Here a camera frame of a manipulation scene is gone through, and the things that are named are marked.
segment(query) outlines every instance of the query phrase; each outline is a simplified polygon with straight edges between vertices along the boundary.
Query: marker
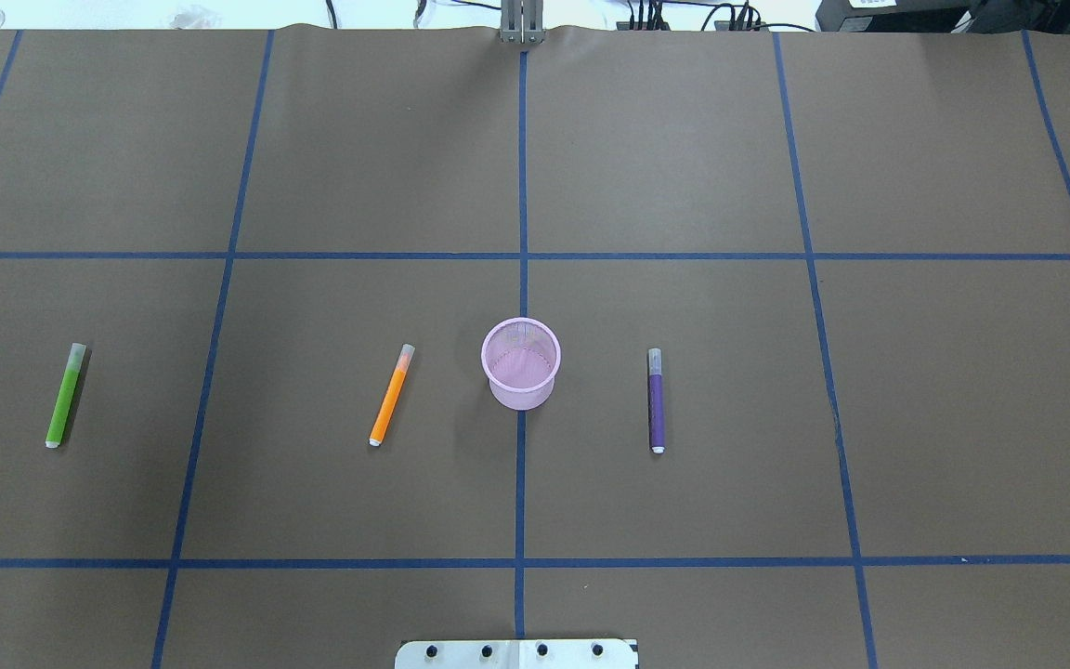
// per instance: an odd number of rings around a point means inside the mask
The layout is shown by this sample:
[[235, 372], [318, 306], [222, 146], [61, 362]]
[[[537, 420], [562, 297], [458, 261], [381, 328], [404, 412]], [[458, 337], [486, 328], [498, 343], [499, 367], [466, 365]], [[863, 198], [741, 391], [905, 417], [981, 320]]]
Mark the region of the marker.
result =
[[651, 453], [667, 450], [667, 430], [663, 428], [663, 351], [646, 351], [646, 407], [651, 422]]
[[77, 390], [77, 377], [81, 376], [81, 360], [85, 360], [85, 344], [73, 344], [68, 351], [68, 362], [64, 365], [64, 380], [60, 381], [60, 393], [56, 395], [52, 422], [47, 424], [47, 440], [44, 445], [56, 448], [64, 437], [64, 423], [68, 420], [68, 406], [73, 404], [73, 393]]
[[386, 427], [391, 426], [391, 415], [395, 413], [395, 402], [398, 401], [399, 391], [403, 390], [403, 380], [407, 378], [407, 368], [412, 365], [412, 355], [415, 355], [415, 347], [411, 344], [403, 344], [403, 350], [399, 351], [398, 362], [395, 363], [395, 372], [391, 374], [391, 385], [386, 385], [386, 397], [383, 398], [383, 406], [378, 410], [374, 428], [369, 431], [371, 446], [381, 446], [386, 438]]

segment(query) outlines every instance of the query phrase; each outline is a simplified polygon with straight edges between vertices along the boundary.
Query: metal stand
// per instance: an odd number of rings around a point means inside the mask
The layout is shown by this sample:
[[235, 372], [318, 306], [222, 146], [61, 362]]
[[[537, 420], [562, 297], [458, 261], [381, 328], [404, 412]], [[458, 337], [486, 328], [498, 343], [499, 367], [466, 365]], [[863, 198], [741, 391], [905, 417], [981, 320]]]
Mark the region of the metal stand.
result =
[[544, 42], [544, 0], [502, 0], [498, 37], [514, 44]]

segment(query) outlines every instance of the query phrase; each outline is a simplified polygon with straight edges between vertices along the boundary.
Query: metal plate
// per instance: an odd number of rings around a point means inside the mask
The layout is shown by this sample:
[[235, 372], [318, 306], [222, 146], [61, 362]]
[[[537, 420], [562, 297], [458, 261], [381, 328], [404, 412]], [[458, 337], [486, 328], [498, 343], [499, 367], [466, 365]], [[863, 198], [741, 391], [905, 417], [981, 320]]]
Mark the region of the metal plate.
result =
[[504, 666], [508, 669], [637, 669], [638, 642], [623, 639], [460, 640], [409, 642], [395, 669]]

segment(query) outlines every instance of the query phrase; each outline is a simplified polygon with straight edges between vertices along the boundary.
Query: purple marker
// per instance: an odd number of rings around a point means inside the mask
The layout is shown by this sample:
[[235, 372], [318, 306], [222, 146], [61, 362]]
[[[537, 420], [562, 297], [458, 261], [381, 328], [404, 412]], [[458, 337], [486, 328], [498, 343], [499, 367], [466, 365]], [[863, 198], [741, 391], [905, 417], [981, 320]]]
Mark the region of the purple marker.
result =
[[667, 429], [663, 427], [663, 351], [646, 351], [646, 406], [651, 421], [651, 453], [667, 450]]

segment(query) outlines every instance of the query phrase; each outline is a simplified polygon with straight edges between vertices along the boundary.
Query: pink mesh cup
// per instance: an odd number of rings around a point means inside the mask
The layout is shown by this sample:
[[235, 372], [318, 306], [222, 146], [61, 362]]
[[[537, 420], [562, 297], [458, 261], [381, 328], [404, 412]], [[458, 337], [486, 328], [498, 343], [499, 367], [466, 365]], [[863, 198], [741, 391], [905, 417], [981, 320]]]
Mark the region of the pink mesh cup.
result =
[[503, 406], [525, 411], [552, 394], [560, 371], [560, 339], [532, 318], [503, 320], [485, 335], [482, 369]]

